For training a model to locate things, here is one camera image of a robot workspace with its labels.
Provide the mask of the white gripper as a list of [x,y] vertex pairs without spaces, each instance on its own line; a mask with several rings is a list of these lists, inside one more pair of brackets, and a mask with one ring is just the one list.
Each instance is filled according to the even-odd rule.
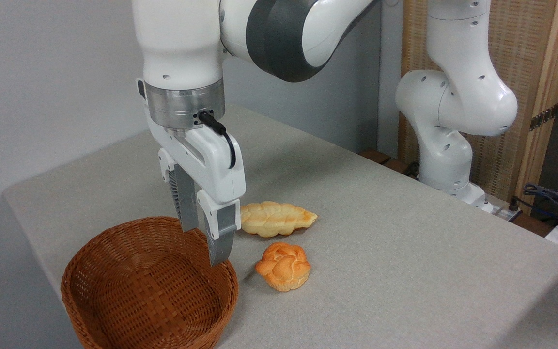
[[169,184],[183,231],[199,226],[195,183],[203,190],[197,201],[204,223],[211,266],[227,261],[234,233],[241,228],[239,197],[246,192],[244,165],[239,145],[232,140],[235,165],[230,168],[231,151],[223,136],[208,126],[177,135],[167,132],[146,115],[149,130],[161,146],[158,152],[162,179]]

